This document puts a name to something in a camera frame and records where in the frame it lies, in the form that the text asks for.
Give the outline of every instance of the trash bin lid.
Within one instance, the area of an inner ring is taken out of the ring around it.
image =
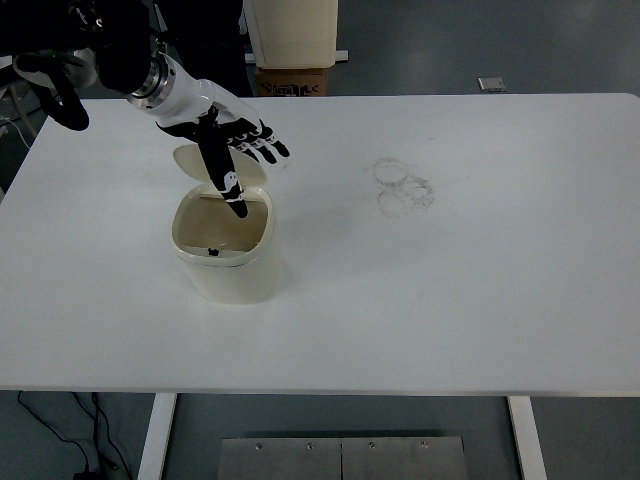
[[[233,148],[230,148],[229,151],[236,167],[236,175],[238,175],[238,180],[243,187],[262,187],[267,183],[267,175],[260,163]],[[195,143],[176,148],[173,151],[173,158],[180,169],[191,178],[211,183],[202,154]]]

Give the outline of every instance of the white table leg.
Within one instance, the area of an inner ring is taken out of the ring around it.
[[[523,480],[547,480],[530,397],[508,397]]]
[[[161,480],[177,393],[156,393],[144,442],[138,480]]]

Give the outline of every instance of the metal floor panel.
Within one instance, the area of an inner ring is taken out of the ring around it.
[[[460,437],[222,441],[219,480],[466,480]]]

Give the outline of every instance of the black cable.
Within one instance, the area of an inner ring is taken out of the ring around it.
[[[100,446],[98,444],[98,433],[97,433],[98,429],[97,429],[97,425],[96,425],[97,416],[94,415],[93,413],[91,413],[89,411],[89,409],[84,406],[84,404],[80,400],[80,396],[76,392],[71,392],[71,394],[73,395],[73,398],[76,399],[76,402],[78,403],[78,405],[80,405],[80,408],[82,408],[82,410],[84,410],[84,413],[89,415],[91,420],[93,420],[93,432],[94,432],[93,445],[94,445],[94,447],[96,449],[96,453],[98,455],[98,461],[100,462],[100,468],[104,469],[104,467],[102,465],[104,463],[111,470],[118,470],[118,465],[113,460],[111,460],[109,457],[107,457],[104,453],[102,453],[102,450],[100,450]]]
[[[109,431],[109,419],[107,418],[107,414],[104,413],[104,410],[102,410],[102,408],[100,407],[100,405],[98,403],[98,394],[97,393],[93,392],[91,394],[91,401],[96,406],[96,416],[98,414],[102,414],[102,417],[104,418],[104,423],[105,423],[105,425],[107,427],[107,441],[115,449],[115,451],[118,453],[118,457],[120,457],[120,461],[122,462],[122,466],[124,467],[125,471],[127,472],[127,478],[129,480],[133,480],[133,475],[131,475],[131,472],[129,471],[129,467],[127,466],[127,462],[124,461],[124,457],[122,456],[122,453],[120,452],[120,449],[118,447],[116,447],[116,444],[113,443],[113,441],[111,440],[111,433]]]
[[[93,446],[96,447],[98,452],[98,463],[100,464],[100,471],[104,472],[104,465],[102,465],[102,455],[100,455],[100,445],[98,444],[98,430],[100,428],[100,417],[98,416],[98,409],[96,408],[96,414],[93,417]]]
[[[26,113],[26,116],[28,117],[29,115],[31,115],[31,114],[33,114],[33,113],[36,113],[36,112],[39,112],[40,110],[42,110],[42,105],[39,105],[39,106],[35,107],[35,108],[34,108],[34,109],[32,109],[32,110],[29,110],[29,111]],[[17,116],[17,117],[15,117],[15,118],[7,118],[7,120],[9,120],[9,121],[8,121],[8,122],[5,122],[5,123],[0,123],[0,128],[5,127],[5,126],[7,126],[7,125],[10,125],[10,124],[11,124],[11,122],[18,122],[18,121],[20,121],[20,120],[22,120],[22,117],[21,117],[20,115],[18,115],[18,116]]]
[[[45,422],[44,420],[42,420],[42,418],[40,418],[38,415],[36,415],[34,413],[33,410],[31,410],[23,401],[22,401],[22,394],[24,393],[24,391],[20,391],[18,393],[18,403],[20,405],[22,405],[25,410],[27,410],[27,412],[29,412],[31,414],[31,416],[33,418],[35,418],[38,422],[40,422],[42,425],[44,425],[45,427],[47,427],[49,430],[51,430],[53,432],[53,434],[58,437],[58,440],[60,440],[61,442],[65,442],[65,443],[73,443],[74,445],[76,445],[80,451],[82,452],[82,455],[84,456],[84,471],[88,472],[89,471],[89,457],[87,457],[87,452],[85,452],[84,448],[82,448],[82,445],[80,445],[78,442],[76,442],[75,440],[69,440],[67,438],[63,438],[58,432],[55,431],[55,429],[50,426],[47,422]]]

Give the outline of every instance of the small trash bin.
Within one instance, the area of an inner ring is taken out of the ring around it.
[[[248,215],[238,218],[213,186],[197,145],[173,153],[190,177],[205,182],[182,200],[173,220],[175,251],[198,290],[219,303],[248,304],[273,295],[280,269],[276,212],[261,188],[266,175],[251,157],[231,150]]]

